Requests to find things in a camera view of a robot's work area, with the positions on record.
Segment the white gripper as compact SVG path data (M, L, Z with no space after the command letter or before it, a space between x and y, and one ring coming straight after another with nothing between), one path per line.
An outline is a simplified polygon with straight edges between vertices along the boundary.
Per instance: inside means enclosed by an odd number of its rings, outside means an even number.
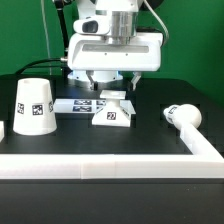
M94 71L157 71L161 64L161 33L138 33L128 44L109 44L100 36L74 34L68 48L68 67L88 70L90 89L98 90ZM135 90L142 76L134 72L131 80Z

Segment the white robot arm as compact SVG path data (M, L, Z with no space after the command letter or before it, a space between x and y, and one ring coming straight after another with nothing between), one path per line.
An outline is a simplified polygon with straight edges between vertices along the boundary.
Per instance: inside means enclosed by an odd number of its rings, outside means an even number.
M78 0L79 19L68 47L70 84L89 89L116 85L123 71L131 71L137 83L142 72L159 69L163 35L137 30L144 2Z

